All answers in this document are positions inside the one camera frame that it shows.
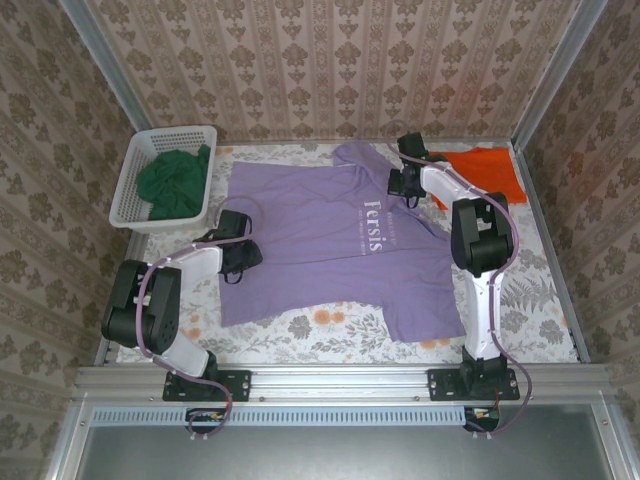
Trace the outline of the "green t-shirt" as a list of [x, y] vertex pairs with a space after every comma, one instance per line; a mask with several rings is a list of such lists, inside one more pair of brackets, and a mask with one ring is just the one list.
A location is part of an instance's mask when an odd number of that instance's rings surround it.
[[197, 216], [202, 209], [211, 149], [196, 154], [171, 150], [159, 154], [136, 177], [139, 198], [151, 205], [151, 221]]

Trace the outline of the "aluminium frame post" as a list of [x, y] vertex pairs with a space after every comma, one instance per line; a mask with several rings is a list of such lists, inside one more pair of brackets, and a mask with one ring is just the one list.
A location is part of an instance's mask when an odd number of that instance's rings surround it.
[[607, 2], [608, 0], [580, 1], [511, 136], [516, 150], [523, 150], [533, 136]]
[[154, 127], [144, 108], [142, 97], [134, 91], [123, 63], [117, 59], [103, 29], [86, 0], [59, 0], [91, 57], [101, 70], [120, 107], [137, 132]]

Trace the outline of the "orange t-shirt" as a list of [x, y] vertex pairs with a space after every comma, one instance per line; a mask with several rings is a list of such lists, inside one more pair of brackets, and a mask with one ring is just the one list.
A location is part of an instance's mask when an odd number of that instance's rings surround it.
[[443, 156], [472, 185], [488, 193], [502, 193], [510, 204], [525, 204], [527, 196], [505, 147], [475, 147], [464, 152], [433, 152]]

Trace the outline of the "aluminium side rail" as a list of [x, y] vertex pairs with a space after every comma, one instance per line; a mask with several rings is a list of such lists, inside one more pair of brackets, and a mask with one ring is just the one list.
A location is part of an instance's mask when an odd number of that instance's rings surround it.
[[[130, 146], [124, 157], [119, 177], [116, 183], [116, 189], [111, 202], [109, 210], [109, 222], [116, 229], [127, 230], [131, 235], [124, 255], [124, 260], [143, 260], [149, 232], [144, 233], [132, 229], [128, 222], [138, 222], [140, 218], [147, 215], [145, 212], [150, 207], [146, 205], [136, 193], [135, 179], [139, 171], [146, 166], [154, 154], [153, 148], [144, 153], [144, 149], [147, 147]], [[104, 308], [100, 316], [100, 322], [106, 321], [106, 315], [109, 313], [110, 307], [108, 307], [108, 300], [111, 296], [111, 291], [115, 286], [115, 277], [112, 279], [111, 285], [107, 288], [104, 295]], [[111, 345], [111, 341], [107, 340], [104, 336], [100, 341], [98, 351], [94, 360], [94, 366], [104, 366], [106, 364], [114, 363], [117, 357], [117, 351], [120, 347], [118, 345]]]
[[574, 349], [580, 363], [591, 363], [591, 356], [588, 352], [588, 348], [582, 334], [580, 324], [569, 294], [567, 284], [565, 282], [562, 268], [551, 238], [549, 228], [546, 223], [544, 212], [540, 204], [538, 194], [535, 189], [535, 185], [529, 168], [521, 149], [511, 145], [514, 161], [517, 165], [520, 178], [522, 180], [523, 189], [528, 196], [529, 205], [532, 210], [533, 217], [536, 222], [540, 240], [544, 248], [544, 252], [547, 258], [547, 263], [554, 280], [554, 285], [558, 294], [559, 302], [562, 307], [564, 317], [566, 319], [568, 330], [572, 338]]

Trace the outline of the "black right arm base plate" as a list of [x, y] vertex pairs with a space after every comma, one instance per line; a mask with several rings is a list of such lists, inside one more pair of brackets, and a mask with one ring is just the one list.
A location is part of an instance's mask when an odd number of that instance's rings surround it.
[[519, 400], [520, 390], [513, 369], [503, 376], [472, 377], [467, 380], [459, 369], [427, 371], [431, 401], [492, 401]]

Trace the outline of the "aluminium mounting rail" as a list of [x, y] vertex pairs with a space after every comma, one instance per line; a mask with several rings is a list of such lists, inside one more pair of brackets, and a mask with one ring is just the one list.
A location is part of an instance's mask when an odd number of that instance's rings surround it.
[[[430, 402], [430, 370], [444, 364], [243, 365], [251, 372], [249, 404], [264, 406], [383, 406]], [[530, 364], [530, 404], [587, 404], [615, 395], [606, 369], [595, 364]], [[166, 371], [128, 363], [79, 370], [71, 402], [158, 406]]]

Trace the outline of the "floral table cover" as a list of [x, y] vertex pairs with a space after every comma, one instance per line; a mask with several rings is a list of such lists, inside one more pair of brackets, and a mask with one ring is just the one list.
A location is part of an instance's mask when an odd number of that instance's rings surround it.
[[[209, 216], [227, 195], [236, 161], [331, 166], [337, 144], [267, 144], [218, 147]], [[501, 343], [521, 363], [578, 363], [567, 296], [551, 268], [529, 203], [510, 205], [519, 234], [518, 259], [501, 292]], [[196, 231], [151, 234], [144, 260], [186, 246]], [[353, 302], [305, 307], [233, 327], [221, 324], [219, 282], [209, 277], [181, 296], [180, 330], [224, 364], [421, 364], [458, 363], [463, 338], [393, 342], [380, 308]]]

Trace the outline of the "grey metal panel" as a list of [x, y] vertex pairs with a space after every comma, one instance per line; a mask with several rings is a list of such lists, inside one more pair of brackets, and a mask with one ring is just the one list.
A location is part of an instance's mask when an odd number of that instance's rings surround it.
[[94, 430], [77, 480], [613, 480], [587, 434], [457, 428], [232, 427], [192, 440], [175, 427]]

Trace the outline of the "purple t-shirt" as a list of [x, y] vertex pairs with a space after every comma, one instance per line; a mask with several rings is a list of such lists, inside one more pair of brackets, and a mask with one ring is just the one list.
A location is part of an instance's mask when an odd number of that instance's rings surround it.
[[236, 163], [229, 207], [252, 218], [263, 260], [221, 285], [222, 324], [356, 302], [379, 307], [395, 341], [462, 336], [449, 236], [388, 194], [391, 169], [363, 142], [324, 167]]

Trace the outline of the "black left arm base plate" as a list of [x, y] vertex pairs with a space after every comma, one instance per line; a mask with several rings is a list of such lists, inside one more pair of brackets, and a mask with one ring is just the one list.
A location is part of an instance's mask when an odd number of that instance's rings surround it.
[[[247, 402], [251, 390], [251, 372], [249, 370], [219, 370], [216, 382], [223, 385], [231, 394], [232, 400]], [[162, 399], [166, 402], [224, 402], [225, 394], [210, 385], [194, 383], [167, 373]]]

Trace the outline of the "white plastic basket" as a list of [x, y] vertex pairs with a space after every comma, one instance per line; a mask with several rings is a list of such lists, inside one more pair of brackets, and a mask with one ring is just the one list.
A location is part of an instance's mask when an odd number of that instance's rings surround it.
[[[204, 228], [207, 223], [217, 140], [217, 130], [205, 125], [156, 128], [136, 133], [130, 140], [116, 184], [109, 212], [110, 224], [115, 228], [128, 228], [141, 234]], [[140, 171], [161, 153], [178, 150], [196, 155], [203, 145], [210, 148], [210, 155], [198, 214], [182, 219], [150, 220], [152, 204], [137, 194], [136, 178]]]

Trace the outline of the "black electronics box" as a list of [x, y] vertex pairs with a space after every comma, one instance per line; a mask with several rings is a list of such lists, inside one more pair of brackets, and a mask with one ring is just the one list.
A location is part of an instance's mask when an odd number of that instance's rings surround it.
[[500, 410], [498, 407], [465, 407], [463, 428], [472, 433], [491, 433], [498, 428]]
[[225, 423], [225, 408], [194, 408], [185, 413], [185, 428], [192, 435], [211, 435]]

